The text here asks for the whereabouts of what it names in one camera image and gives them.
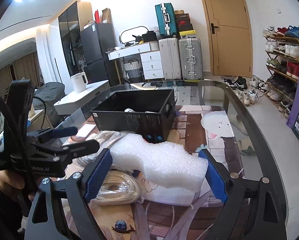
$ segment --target white foam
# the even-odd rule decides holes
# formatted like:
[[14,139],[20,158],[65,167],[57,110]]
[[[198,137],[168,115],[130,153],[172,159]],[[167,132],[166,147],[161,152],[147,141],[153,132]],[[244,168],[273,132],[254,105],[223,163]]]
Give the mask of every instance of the white foam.
[[113,165],[123,170],[139,170],[150,182],[199,192],[208,161],[190,155],[183,145],[151,144],[139,134],[127,134],[110,149]]

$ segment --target black sleeve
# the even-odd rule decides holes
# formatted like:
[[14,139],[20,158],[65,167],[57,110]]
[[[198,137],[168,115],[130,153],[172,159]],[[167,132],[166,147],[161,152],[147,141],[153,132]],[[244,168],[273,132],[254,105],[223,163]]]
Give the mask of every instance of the black sleeve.
[[19,239],[22,218],[19,204],[0,191],[0,239]]

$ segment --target brown curtain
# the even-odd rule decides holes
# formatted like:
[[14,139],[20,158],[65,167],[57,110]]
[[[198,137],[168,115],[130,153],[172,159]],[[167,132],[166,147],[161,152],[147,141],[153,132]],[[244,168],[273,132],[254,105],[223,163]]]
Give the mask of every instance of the brown curtain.
[[0,96],[4,98],[4,94],[7,92],[7,88],[11,84],[12,78],[8,66],[3,67],[0,70]]
[[30,79],[33,86],[39,86],[39,63],[37,52],[33,52],[13,62],[16,79]]

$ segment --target refrigerator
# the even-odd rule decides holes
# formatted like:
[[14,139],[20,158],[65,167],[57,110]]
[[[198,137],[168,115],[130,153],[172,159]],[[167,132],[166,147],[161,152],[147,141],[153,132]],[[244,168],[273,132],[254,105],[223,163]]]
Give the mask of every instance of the refrigerator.
[[115,45],[113,26],[110,23],[94,23],[80,32],[88,83],[109,80],[110,86],[119,84],[114,61],[108,60],[107,49]]

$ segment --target white kettle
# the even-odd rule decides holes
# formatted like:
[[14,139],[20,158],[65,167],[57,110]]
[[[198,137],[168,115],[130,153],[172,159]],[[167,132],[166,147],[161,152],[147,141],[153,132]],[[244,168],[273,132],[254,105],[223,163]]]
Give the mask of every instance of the white kettle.
[[88,80],[85,72],[77,73],[74,76],[71,76],[70,79],[76,93],[86,90],[86,84],[88,83]]

